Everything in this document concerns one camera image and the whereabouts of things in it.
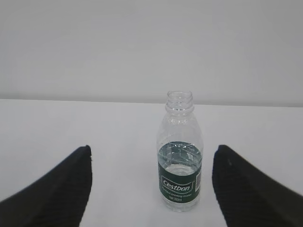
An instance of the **cestbon logo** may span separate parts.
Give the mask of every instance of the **cestbon logo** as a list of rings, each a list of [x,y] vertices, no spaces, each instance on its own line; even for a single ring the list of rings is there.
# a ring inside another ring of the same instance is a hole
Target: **cestbon logo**
[[[193,190],[193,184],[193,182],[187,184],[178,184],[162,176],[162,185],[174,193],[187,194]]]

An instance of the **clear plastic bottle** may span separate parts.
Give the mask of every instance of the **clear plastic bottle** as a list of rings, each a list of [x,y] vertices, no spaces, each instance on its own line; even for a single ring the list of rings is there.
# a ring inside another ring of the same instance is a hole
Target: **clear plastic bottle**
[[[203,141],[191,92],[170,91],[157,135],[159,186],[166,205],[188,211],[199,201]]]

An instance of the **white tabletop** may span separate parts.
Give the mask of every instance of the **white tabletop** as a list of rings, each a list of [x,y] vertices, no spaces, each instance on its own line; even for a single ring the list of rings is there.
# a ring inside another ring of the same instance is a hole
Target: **white tabletop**
[[[303,108],[196,105],[205,141],[201,201],[170,211],[155,145],[164,114],[161,104],[0,100],[0,200],[87,144],[93,186],[82,227],[226,226],[211,183],[219,144],[303,194]]]

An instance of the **bottle neck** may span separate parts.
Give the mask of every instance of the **bottle neck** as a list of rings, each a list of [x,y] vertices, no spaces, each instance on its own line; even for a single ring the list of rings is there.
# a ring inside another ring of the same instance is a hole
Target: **bottle neck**
[[[194,110],[193,95],[190,91],[169,91],[167,93],[166,111],[178,117],[191,115]]]

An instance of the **bottle label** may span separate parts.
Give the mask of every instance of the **bottle label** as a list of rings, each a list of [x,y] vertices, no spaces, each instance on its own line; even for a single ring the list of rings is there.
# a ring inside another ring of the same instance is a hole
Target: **bottle label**
[[[201,183],[201,167],[187,176],[172,174],[159,163],[158,168],[160,191],[166,199],[177,203],[187,203],[198,196]]]

